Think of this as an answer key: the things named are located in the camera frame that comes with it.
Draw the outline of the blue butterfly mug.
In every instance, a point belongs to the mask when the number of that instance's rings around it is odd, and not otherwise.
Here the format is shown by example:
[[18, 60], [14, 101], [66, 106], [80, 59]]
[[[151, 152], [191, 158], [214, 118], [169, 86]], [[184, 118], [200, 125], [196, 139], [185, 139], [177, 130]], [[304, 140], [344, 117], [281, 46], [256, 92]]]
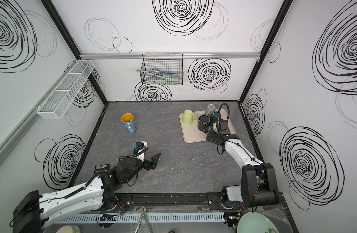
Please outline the blue butterfly mug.
[[137, 130], [137, 123], [134, 119], [134, 115], [132, 113], [125, 113], [121, 117], [121, 121], [124, 124], [125, 128], [133, 134]]

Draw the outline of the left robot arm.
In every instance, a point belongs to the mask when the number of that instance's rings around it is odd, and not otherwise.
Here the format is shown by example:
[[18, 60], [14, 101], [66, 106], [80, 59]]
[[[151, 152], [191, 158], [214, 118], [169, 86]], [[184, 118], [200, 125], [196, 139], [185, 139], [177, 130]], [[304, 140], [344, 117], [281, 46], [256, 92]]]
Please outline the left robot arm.
[[9, 223], [14, 233], [41, 233], [45, 228], [66, 217], [87, 211], [113, 210], [120, 204], [115, 191], [137, 179], [142, 169], [154, 170], [161, 153], [149, 160], [139, 159], [148, 148], [135, 146], [132, 155], [118, 157], [117, 165], [96, 172], [89, 181], [52, 193], [28, 193], [13, 211]]

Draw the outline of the white mug red inside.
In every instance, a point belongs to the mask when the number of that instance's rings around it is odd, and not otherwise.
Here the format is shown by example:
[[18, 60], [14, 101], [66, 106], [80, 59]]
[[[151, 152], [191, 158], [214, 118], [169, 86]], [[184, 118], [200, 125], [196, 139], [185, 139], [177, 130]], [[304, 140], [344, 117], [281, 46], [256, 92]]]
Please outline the white mug red inside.
[[212, 128], [212, 131], [217, 132], [217, 123], [214, 122], [214, 123], [212, 124], [211, 128]]

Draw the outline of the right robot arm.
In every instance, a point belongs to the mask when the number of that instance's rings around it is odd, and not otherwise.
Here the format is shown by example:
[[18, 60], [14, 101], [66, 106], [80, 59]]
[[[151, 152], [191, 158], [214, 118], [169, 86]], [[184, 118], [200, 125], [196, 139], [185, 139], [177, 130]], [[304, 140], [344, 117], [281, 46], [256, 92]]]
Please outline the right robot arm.
[[218, 109], [218, 118], [211, 126], [206, 140], [216, 144], [219, 154], [227, 152], [241, 168], [241, 184], [223, 187], [221, 191], [222, 205], [228, 208], [228, 203], [242, 203], [246, 208], [278, 204], [279, 191], [275, 169], [270, 163], [264, 163], [254, 156], [241, 142], [236, 134], [232, 134], [228, 126], [229, 116], [222, 119], [221, 110], [227, 109], [223, 103]]

